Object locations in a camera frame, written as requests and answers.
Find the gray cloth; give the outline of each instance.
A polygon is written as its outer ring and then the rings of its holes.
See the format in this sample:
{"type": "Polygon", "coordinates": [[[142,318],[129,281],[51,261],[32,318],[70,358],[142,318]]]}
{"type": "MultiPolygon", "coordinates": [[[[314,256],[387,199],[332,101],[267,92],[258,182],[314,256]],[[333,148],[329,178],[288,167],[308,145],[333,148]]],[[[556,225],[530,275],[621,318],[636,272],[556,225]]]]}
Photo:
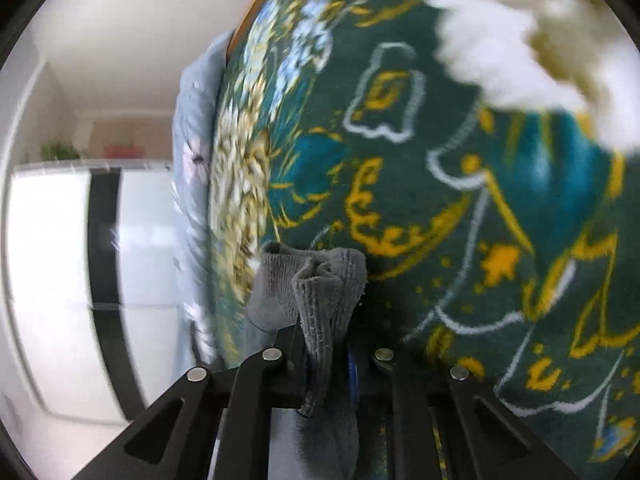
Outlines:
{"type": "Polygon", "coordinates": [[[217,37],[182,73],[172,128],[178,287],[184,318],[191,324],[197,361],[207,365],[215,363],[220,355],[214,338],[210,285],[209,167],[218,92],[231,34],[229,31],[217,37]]]}
{"type": "Polygon", "coordinates": [[[340,343],[366,279],[365,257],[356,250],[263,247],[246,308],[245,351],[270,346],[277,330],[300,318],[310,365],[302,408],[274,410],[270,480],[353,477],[358,430],[340,343]]]}

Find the yellow star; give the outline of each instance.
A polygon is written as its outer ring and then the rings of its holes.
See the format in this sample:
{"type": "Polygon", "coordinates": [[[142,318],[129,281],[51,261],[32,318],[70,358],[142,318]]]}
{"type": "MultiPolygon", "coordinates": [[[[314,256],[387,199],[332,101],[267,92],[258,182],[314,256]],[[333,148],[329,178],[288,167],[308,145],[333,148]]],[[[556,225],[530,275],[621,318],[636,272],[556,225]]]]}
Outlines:
{"type": "Polygon", "coordinates": [[[484,284],[497,286],[503,278],[512,280],[520,260],[520,249],[514,245],[494,244],[480,266],[486,272],[484,284]]]}

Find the light blue fabric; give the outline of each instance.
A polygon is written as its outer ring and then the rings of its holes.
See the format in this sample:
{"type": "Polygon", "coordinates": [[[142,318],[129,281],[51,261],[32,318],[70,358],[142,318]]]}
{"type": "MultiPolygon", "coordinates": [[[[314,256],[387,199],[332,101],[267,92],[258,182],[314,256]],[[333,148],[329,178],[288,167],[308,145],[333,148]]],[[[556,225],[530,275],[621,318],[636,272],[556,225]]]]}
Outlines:
{"type": "Polygon", "coordinates": [[[194,362],[215,366],[220,355],[214,338],[210,278],[209,166],[218,93],[231,35],[229,31],[218,36],[182,72],[175,107],[176,267],[183,321],[190,326],[192,336],[192,344],[183,345],[186,354],[180,367],[194,362]],[[198,355],[193,356],[189,346],[198,355]]]}

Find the orange edge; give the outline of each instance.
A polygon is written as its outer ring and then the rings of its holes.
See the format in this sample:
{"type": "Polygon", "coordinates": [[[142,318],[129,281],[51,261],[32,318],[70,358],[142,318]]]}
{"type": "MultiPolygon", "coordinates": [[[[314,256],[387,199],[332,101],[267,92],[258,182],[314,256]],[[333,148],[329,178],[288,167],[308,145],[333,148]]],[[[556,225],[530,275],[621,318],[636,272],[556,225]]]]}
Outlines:
{"type": "Polygon", "coordinates": [[[256,14],[258,14],[258,11],[260,10],[260,7],[264,3],[264,1],[265,0],[254,0],[251,6],[249,7],[249,9],[247,10],[247,12],[245,12],[244,18],[240,22],[240,25],[236,27],[236,30],[234,31],[234,34],[231,37],[231,41],[229,42],[229,46],[226,48],[227,61],[231,57],[231,54],[233,53],[234,49],[236,48],[236,45],[238,44],[239,39],[244,37],[247,30],[249,29],[251,24],[254,22],[256,14]]]}

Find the silver rivet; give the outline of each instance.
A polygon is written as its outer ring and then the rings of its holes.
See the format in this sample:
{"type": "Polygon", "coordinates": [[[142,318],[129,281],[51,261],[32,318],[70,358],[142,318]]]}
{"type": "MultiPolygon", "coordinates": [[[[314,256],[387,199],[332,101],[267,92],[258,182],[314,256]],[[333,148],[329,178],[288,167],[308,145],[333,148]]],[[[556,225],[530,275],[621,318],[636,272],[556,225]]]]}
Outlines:
{"type": "Polygon", "coordinates": [[[262,352],[262,358],[265,361],[277,361],[282,357],[282,352],[277,348],[267,348],[262,352]]]}
{"type": "Polygon", "coordinates": [[[469,378],[469,370],[460,365],[452,366],[449,374],[454,381],[466,381],[469,378]]]}
{"type": "Polygon", "coordinates": [[[378,348],[374,355],[378,361],[391,361],[394,358],[394,351],[389,348],[378,348]]]}
{"type": "Polygon", "coordinates": [[[207,377],[207,371],[199,366],[192,368],[187,372],[187,379],[192,383],[199,383],[207,377]]]}

